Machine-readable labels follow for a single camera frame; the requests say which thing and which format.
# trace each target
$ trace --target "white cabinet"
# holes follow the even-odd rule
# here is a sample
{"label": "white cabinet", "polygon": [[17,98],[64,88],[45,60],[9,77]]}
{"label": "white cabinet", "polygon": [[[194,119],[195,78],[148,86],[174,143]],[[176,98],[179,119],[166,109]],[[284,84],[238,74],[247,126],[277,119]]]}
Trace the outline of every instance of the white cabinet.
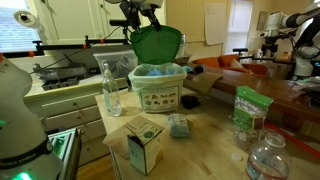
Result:
{"label": "white cabinet", "polygon": [[106,130],[95,100],[95,96],[101,93],[100,83],[75,86],[29,96],[25,98],[25,104],[39,116],[45,131],[81,130],[81,166],[110,152],[102,143]]}
{"label": "white cabinet", "polygon": [[[116,26],[109,20],[125,20],[119,4],[105,0],[37,0],[36,11],[43,26],[42,40],[47,44],[84,44],[89,39],[107,37]],[[156,10],[161,24],[165,22],[165,3]],[[147,18],[140,18],[142,26],[150,24]],[[123,28],[117,29],[109,38],[123,39]]]}

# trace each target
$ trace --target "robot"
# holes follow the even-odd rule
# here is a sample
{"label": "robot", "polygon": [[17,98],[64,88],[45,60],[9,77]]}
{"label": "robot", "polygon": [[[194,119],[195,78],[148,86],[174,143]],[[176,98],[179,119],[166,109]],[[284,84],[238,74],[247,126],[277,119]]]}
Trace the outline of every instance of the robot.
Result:
{"label": "robot", "polygon": [[299,40],[293,47],[291,56],[295,58],[296,64],[291,80],[299,80],[310,77],[313,66],[310,61],[319,60],[320,57],[320,3],[310,5],[302,14],[297,13],[286,16],[283,12],[272,13],[267,21],[267,29],[260,36],[265,37],[262,45],[263,56],[273,57],[278,50],[275,44],[278,39],[292,38],[296,29],[289,33],[283,33],[280,29],[298,28],[307,20],[313,18],[313,22],[306,28]]}
{"label": "robot", "polygon": [[[120,6],[133,27],[139,26],[137,12],[148,16],[159,31],[154,15],[163,0],[106,0]],[[0,179],[56,179],[62,161],[53,151],[39,118],[25,106],[23,97],[30,91],[31,76],[0,53]]]}

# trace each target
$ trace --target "clear plastic bottle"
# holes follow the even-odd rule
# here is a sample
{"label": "clear plastic bottle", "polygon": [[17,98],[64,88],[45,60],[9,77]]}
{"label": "clear plastic bottle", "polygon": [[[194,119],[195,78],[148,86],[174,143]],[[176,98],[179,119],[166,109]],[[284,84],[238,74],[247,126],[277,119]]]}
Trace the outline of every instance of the clear plastic bottle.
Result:
{"label": "clear plastic bottle", "polygon": [[249,179],[287,179],[290,172],[290,156],[284,149],[285,140],[277,133],[268,133],[256,143],[248,157],[246,174]]}
{"label": "clear plastic bottle", "polygon": [[102,89],[107,111],[111,116],[120,116],[122,113],[120,95],[117,81],[112,77],[108,64],[104,64],[104,78],[102,81]]}

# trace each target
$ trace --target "green packet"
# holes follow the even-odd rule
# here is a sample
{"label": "green packet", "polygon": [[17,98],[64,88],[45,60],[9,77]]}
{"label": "green packet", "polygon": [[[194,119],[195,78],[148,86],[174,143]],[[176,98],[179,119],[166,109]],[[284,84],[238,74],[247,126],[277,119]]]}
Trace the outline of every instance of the green packet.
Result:
{"label": "green packet", "polygon": [[250,87],[237,87],[233,112],[234,139],[243,150],[248,152],[260,139],[268,107],[272,102],[273,99]]}

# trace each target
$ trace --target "wooden table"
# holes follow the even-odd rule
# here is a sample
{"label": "wooden table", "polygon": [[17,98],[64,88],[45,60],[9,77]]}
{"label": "wooden table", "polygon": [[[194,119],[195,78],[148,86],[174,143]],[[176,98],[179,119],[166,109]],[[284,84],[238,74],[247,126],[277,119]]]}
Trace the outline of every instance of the wooden table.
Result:
{"label": "wooden table", "polygon": [[[126,90],[120,92],[123,107],[123,114],[120,117],[109,116],[103,95],[96,96],[107,134],[117,130],[136,116],[145,117],[165,127],[162,132],[164,158],[147,176],[139,173],[129,160],[111,150],[118,179],[243,179],[248,155],[233,140],[233,125],[228,120],[233,107],[185,88],[183,95],[196,96],[201,102],[201,105],[192,110],[180,107],[177,111],[187,116],[192,133],[191,138],[172,138],[169,135],[168,124],[170,113],[145,113],[140,108],[135,92]],[[317,179],[320,159],[297,148],[290,141],[286,143],[286,149],[292,157],[289,179]],[[240,154],[243,160],[232,160],[232,153]]]}
{"label": "wooden table", "polygon": [[220,68],[206,69],[208,72],[223,74],[223,78],[214,83],[213,88],[215,89],[236,94],[237,86],[249,86],[274,99],[274,102],[270,105],[271,109],[320,123],[320,110],[309,107],[306,95],[292,90],[294,86],[292,81],[277,80]]}

